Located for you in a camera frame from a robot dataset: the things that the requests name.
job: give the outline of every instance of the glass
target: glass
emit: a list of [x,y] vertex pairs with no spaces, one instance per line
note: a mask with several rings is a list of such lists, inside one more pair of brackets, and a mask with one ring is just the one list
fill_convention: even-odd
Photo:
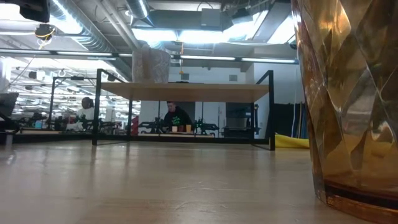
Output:
[[315,193],[398,223],[398,4],[293,0]]

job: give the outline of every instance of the pipe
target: pipe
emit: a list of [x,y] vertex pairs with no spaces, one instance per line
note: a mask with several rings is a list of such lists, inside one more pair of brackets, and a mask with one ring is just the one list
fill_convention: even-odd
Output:
[[105,16],[108,18],[108,20],[111,22],[112,26],[116,29],[116,31],[120,34],[120,36],[123,38],[123,40],[128,44],[128,46],[130,47],[131,50],[135,50],[136,46],[134,45],[134,43],[132,42],[131,39],[129,39],[126,35],[126,33],[124,33],[120,27],[116,24],[116,21],[113,19],[113,17],[111,16],[111,14],[108,12],[108,10],[106,10],[106,8],[104,7],[104,5],[102,4],[101,0],[94,0],[94,2],[97,4],[97,6],[99,7],[99,9],[102,10],[102,12],[105,14]]
[[149,15],[149,5],[146,0],[127,0],[127,8],[136,19],[144,19]]
[[135,47],[136,48],[140,47],[140,44],[139,44],[138,40],[136,39],[136,37],[134,36],[134,34],[132,33],[131,28],[127,27],[127,25],[124,23],[123,19],[120,17],[119,13],[116,11],[116,9],[113,7],[113,5],[109,2],[109,0],[103,0],[103,2],[104,2],[104,5],[106,6],[106,8],[110,11],[110,13],[119,22],[119,25],[126,32],[127,36],[129,36],[130,40],[135,45]]
[[[116,48],[109,43],[105,36],[96,28],[93,22],[80,10],[72,0],[51,0],[50,13],[58,21],[78,24],[81,34],[86,37],[74,38],[75,41],[91,52],[115,52]],[[131,66],[121,58],[107,61],[120,71],[124,78],[131,80]]]

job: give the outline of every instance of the wooden shelf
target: wooden shelf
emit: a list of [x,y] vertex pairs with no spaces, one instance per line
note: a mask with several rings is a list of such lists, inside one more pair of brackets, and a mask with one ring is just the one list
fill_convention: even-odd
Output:
[[253,103],[268,85],[196,83],[102,83],[102,89],[128,100]]

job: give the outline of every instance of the metal table frame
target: metal table frame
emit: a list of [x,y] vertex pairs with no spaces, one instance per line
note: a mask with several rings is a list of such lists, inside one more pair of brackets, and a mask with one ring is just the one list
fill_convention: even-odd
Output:
[[[237,139],[237,138],[183,138],[183,137],[161,137],[161,136],[131,136],[131,117],[132,117],[132,100],[129,101],[129,114],[127,121],[127,133],[125,136],[105,136],[98,132],[98,121],[100,115],[100,97],[101,97],[101,81],[102,74],[105,73],[108,76],[112,75],[106,70],[101,68],[97,69],[96,72],[96,90],[95,90],[95,103],[94,103],[94,120],[93,120],[93,133],[92,133],[92,144],[98,146],[99,140],[119,140],[119,141],[167,141],[167,142],[205,142],[205,143],[230,143],[230,144],[252,144],[253,146],[275,151],[275,131],[274,131],[274,119],[273,108],[274,108],[274,72],[269,70],[259,80],[257,84],[269,77],[269,122],[267,125],[270,127],[270,138],[268,139],[255,139],[255,127],[254,122],[251,122],[252,138],[251,139]],[[251,121],[254,121],[254,103],[251,103]],[[269,144],[269,147],[263,147],[260,145]]]

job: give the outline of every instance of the man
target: man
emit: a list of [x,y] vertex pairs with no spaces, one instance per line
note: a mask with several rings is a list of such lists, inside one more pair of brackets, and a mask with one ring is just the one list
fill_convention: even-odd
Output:
[[164,124],[169,127],[169,131],[171,131],[172,126],[184,126],[183,129],[185,131],[185,125],[192,125],[191,118],[187,112],[176,106],[173,101],[168,101],[167,107],[169,112],[164,116]]
[[[82,118],[85,115],[85,119],[93,120],[94,119],[94,101],[89,97],[84,97],[81,100],[81,107],[82,109],[77,111],[77,116]],[[75,131],[82,131],[84,130],[82,122],[76,122],[75,124],[67,124],[67,130],[75,130]]]
[[77,116],[85,115],[87,120],[94,119],[94,101],[92,99],[84,97],[81,100],[81,107],[82,109],[77,112]]

